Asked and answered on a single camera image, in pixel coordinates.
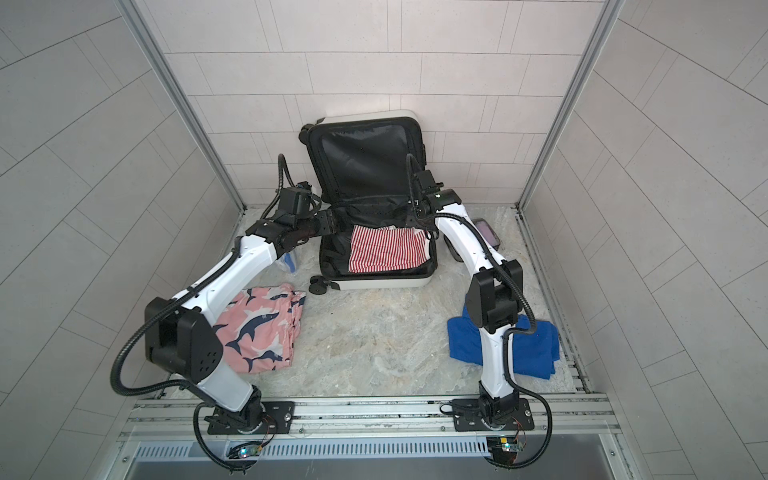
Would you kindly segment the red white striped shirt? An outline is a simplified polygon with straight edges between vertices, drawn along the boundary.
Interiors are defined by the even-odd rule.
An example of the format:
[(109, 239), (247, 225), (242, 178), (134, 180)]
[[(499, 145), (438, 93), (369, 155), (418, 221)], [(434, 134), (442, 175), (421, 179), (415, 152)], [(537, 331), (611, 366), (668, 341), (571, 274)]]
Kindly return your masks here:
[(348, 269), (355, 274), (382, 273), (416, 268), (431, 259), (423, 230), (394, 226), (369, 228), (355, 225), (351, 236)]

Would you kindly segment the clear toiletry pouch black trim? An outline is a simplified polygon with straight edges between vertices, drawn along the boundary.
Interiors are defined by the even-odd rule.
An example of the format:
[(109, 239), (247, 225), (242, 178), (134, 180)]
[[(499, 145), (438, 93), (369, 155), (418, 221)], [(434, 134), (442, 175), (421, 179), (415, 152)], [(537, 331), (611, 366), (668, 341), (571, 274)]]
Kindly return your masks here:
[[(483, 238), (489, 243), (489, 245), (496, 251), (499, 250), (501, 246), (501, 240), (499, 239), (496, 232), (493, 230), (493, 228), (490, 226), (490, 224), (483, 218), (473, 218), (472, 222), (474, 226), (477, 228), (477, 230), (481, 233)], [(444, 242), (448, 248), (449, 253), (451, 254), (452, 258), (462, 263), (463, 259), (460, 256), (459, 252), (454, 248), (453, 244), (451, 243), (450, 239), (447, 237), (444, 237)]]

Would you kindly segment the pink shark print garment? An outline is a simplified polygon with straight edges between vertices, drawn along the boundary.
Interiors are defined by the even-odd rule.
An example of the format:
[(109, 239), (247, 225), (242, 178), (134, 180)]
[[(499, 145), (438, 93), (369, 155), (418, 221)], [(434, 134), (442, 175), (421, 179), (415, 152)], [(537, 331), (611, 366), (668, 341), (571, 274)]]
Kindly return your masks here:
[(239, 292), (213, 326), (226, 363), (249, 375), (290, 367), (305, 300), (288, 283)]

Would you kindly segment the blue t-shirt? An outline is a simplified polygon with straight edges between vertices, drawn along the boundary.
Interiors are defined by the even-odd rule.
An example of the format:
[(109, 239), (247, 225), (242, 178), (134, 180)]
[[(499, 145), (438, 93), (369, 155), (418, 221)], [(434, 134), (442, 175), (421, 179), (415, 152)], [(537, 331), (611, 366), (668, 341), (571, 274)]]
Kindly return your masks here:
[[(481, 336), (471, 321), (467, 308), (462, 315), (447, 321), (449, 355), (465, 363), (483, 365)], [(558, 330), (554, 324), (537, 321), (533, 335), (513, 336), (513, 372), (543, 380), (556, 373), (555, 363), (560, 360)]]

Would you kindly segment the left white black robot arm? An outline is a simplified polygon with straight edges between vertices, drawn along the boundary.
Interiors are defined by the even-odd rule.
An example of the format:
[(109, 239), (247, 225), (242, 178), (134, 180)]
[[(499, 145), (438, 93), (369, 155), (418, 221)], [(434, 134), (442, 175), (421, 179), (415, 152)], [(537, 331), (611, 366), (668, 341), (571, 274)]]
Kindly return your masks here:
[[(157, 298), (146, 309), (144, 324), (127, 340), (110, 371), (112, 390), (133, 397), (178, 386), (214, 409), (212, 421), (226, 433), (252, 433), (266, 423), (257, 387), (243, 380), (224, 360), (216, 322), (228, 303), (262, 270), (324, 229), (320, 198), (306, 182), (295, 183), (283, 155), (278, 157), (278, 190), (230, 253), (203, 278), (175, 297)], [(131, 350), (145, 344), (147, 359), (173, 379), (128, 387), (121, 379)]]

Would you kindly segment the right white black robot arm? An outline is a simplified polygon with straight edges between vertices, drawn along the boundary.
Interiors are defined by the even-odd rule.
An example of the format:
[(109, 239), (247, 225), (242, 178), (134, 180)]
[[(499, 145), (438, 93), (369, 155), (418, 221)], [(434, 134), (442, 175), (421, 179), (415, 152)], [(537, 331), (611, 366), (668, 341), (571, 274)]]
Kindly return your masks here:
[[(519, 470), (536, 463), (549, 447), (553, 414), (544, 397), (519, 385), (513, 375), (513, 337), (537, 331), (537, 319), (523, 293), (522, 283), (513, 278), (517, 267), (497, 253), (469, 217), (453, 191), (442, 188), (430, 171), (416, 171), (416, 158), (405, 157), (410, 211), (407, 223), (447, 238), (470, 274), (465, 295), (467, 313), (480, 335), (482, 374), (477, 407), (451, 405), (459, 416), (472, 414), (491, 430), (515, 429), (511, 440), (500, 439), (487, 462), (499, 469)], [(530, 397), (545, 409), (546, 430), (538, 450), (521, 460), (514, 447), (521, 448), (519, 435), (524, 423), (517, 418), (525, 412), (524, 398)]]

